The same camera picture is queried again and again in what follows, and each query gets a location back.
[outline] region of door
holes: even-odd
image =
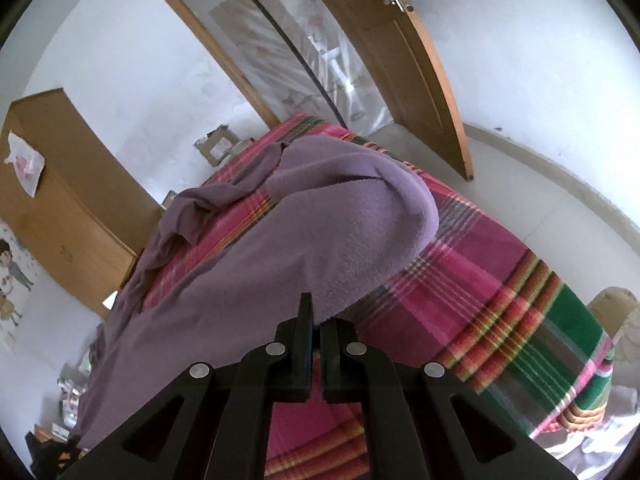
[[[473,179],[449,81],[412,1],[322,1],[353,43],[394,121]]]

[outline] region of baseboard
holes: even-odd
[[[567,190],[596,213],[640,256],[640,227],[589,184],[545,156],[489,130],[465,124],[465,131],[472,139],[484,142],[499,152],[509,155]]]

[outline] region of blanket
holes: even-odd
[[[340,126],[298,114],[213,176],[226,182],[269,143],[331,136],[385,153]],[[498,222],[427,173],[440,215],[434,243],[342,313],[360,338],[398,362],[437,360],[532,436],[597,426],[609,391],[611,342],[575,294]],[[264,187],[217,217],[196,246],[184,246],[146,295],[153,310],[201,262],[238,243],[273,213]],[[359,406],[277,405],[270,480],[357,478],[368,470]]]
[[[406,166],[330,137],[282,147],[268,146],[231,182],[174,199],[94,345],[104,347],[94,351],[79,407],[82,447],[95,446],[193,362],[221,367],[271,341],[278,323],[295,317],[302,292],[311,292],[315,321],[323,322],[433,240],[433,197]],[[150,276],[180,244],[195,244],[212,215],[263,182],[278,203],[269,217],[142,312]]]

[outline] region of tile floor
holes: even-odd
[[[640,297],[640,256],[563,188],[469,139],[475,180],[465,182],[409,131],[390,124],[369,139],[443,181],[510,229],[585,303],[606,286]]]

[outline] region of triangular cutout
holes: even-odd
[[[486,464],[513,451],[513,439],[478,412],[463,396],[452,396],[450,402],[479,463]]]
[[[183,402],[182,396],[171,399],[124,441],[123,449],[149,462],[158,460]]]

